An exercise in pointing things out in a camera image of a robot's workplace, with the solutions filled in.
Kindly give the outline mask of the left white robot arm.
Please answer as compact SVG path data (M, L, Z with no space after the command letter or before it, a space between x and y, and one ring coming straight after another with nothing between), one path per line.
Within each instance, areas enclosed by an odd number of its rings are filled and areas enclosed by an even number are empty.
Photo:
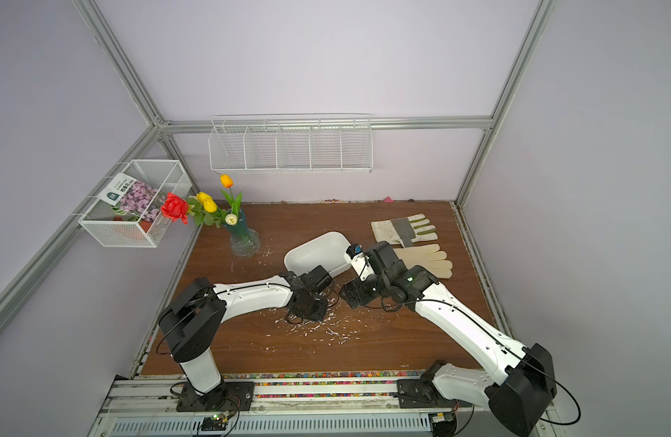
M297 275L286 271L264 280L238 284L194 280L161 312L158 326L170 355L178 363L194 393L219 393L224 378L211 345L223 322L248 313L286 308L301 320L320 322L328 309L324 291L333 278L317 266Z

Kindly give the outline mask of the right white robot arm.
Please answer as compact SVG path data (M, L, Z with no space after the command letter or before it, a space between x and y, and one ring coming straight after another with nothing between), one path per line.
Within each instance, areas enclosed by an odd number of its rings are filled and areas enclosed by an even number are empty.
M421 377L398 381L401 408L449 408L466 402L490 409L511 433L531 435L557 395L553 359L544 347L526 347L497 330L428 269L407 267L385 241L368 251L353 244L344 259L357 274L340 291L352 308L391 300L383 310L410 309L439 327L481 366L470 370L437 361Z

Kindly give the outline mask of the white plastic storage box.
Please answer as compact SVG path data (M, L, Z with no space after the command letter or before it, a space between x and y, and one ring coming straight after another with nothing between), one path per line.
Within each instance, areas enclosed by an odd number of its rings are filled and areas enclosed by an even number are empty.
M309 273L322 266L332 278L346 272L350 262L346 251L351 242L340 232L330 231L291 249L284 256L284 266L296 275Z

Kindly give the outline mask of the beige canvas work glove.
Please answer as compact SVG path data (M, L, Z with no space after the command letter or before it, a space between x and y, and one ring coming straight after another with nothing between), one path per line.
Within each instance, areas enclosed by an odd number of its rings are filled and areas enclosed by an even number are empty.
M451 279L454 264L438 244L394 249L396 256L408 269L421 266L441 280Z

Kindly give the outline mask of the glass vase with flowers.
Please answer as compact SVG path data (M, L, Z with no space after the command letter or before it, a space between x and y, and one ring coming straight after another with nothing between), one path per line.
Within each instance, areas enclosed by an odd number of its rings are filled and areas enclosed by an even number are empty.
M161 207L162 216L171 221L180 220L183 224L193 219L197 227L226 229L232 253L239 257L251 257L259 251L262 242L259 234L247 225L242 210L242 192L233 193L233 180L227 174L220 176L220 182L226 208L220 208L217 201L205 192L187 198L169 193Z

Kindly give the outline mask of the grey striped work glove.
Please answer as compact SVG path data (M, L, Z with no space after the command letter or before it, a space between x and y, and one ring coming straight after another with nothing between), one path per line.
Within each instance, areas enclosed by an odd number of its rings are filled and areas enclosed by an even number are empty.
M373 221L370 225L377 242L385 241L403 248L412 247L417 242L438 239L437 228L425 214Z

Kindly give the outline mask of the purple potted flowers with card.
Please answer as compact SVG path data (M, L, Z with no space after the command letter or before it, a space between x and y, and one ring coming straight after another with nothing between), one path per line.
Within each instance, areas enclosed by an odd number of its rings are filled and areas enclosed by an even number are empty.
M160 216L166 195L122 172L111 179L97 199L111 207L114 220L135 222L147 233Z

